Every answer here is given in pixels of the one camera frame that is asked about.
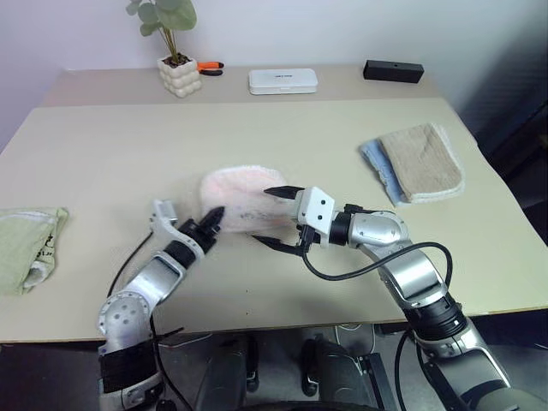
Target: white plant pot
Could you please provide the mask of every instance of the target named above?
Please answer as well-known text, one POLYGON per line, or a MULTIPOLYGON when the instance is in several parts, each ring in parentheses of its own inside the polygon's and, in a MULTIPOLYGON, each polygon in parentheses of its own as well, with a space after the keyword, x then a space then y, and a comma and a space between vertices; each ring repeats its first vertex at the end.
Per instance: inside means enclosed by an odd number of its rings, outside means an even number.
POLYGON ((162 77, 164 87, 178 98, 184 98, 202 87, 196 60, 190 60, 176 68, 167 65, 163 60, 163 58, 158 59, 160 77, 162 77))

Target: potted plant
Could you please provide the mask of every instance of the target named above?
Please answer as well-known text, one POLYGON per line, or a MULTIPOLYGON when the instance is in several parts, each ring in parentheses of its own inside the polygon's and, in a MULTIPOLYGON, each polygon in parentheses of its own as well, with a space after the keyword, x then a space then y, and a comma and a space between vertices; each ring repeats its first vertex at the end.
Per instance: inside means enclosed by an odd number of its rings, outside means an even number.
POLYGON ((160 76, 167 90, 179 98, 201 87, 197 63, 177 50, 175 30, 190 30, 196 25, 196 12, 191 0, 131 0, 129 15, 138 15, 144 37, 158 31, 170 54, 158 59, 160 76))

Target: pink fluffy cloth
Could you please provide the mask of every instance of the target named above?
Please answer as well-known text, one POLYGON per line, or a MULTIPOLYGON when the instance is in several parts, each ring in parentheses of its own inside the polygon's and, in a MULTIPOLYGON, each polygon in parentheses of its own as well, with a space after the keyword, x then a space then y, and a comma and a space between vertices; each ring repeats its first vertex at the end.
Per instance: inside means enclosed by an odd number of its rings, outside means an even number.
POLYGON ((232 233, 288 225, 293 201, 263 193, 266 188, 285 185, 279 171, 259 165, 213 171, 200 186, 202 211, 205 215, 214 207, 224 206, 221 229, 232 233))

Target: white box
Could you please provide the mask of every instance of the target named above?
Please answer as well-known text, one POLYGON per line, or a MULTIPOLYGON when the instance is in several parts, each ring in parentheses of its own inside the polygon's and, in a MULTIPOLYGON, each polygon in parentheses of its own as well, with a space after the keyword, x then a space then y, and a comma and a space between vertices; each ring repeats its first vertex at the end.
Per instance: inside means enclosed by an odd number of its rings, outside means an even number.
POLYGON ((251 94, 303 94, 318 90, 318 77, 311 68, 251 70, 251 94))

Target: folded towel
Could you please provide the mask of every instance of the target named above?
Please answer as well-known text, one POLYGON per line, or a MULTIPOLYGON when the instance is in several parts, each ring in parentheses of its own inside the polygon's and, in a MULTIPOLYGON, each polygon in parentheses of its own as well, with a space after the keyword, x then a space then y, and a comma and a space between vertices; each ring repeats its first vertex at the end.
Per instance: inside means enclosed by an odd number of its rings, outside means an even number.
POLYGON ((440 126, 423 124, 375 141, 361 150, 378 171, 395 206, 447 199, 464 191, 464 170, 440 126))
POLYGON ((282 174, 260 165, 242 165, 213 171, 202 180, 200 198, 204 215, 224 206, 221 228, 224 232, 261 231, 292 224, 289 214, 293 201, 263 192, 285 186, 282 174))
POLYGON ((390 197, 390 201, 396 207, 408 204, 402 187, 397 180, 396 173, 392 168, 392 164, 383 147, 378 140, 371 140, 360 147, 361 155, 369 160, 372 167, 378 172, 380 181, 386 186, 386 193, 390 197))
POLYGON ((0 295, 24 294, 51 274, 68 216, 63 208, 0 211, 0 295))

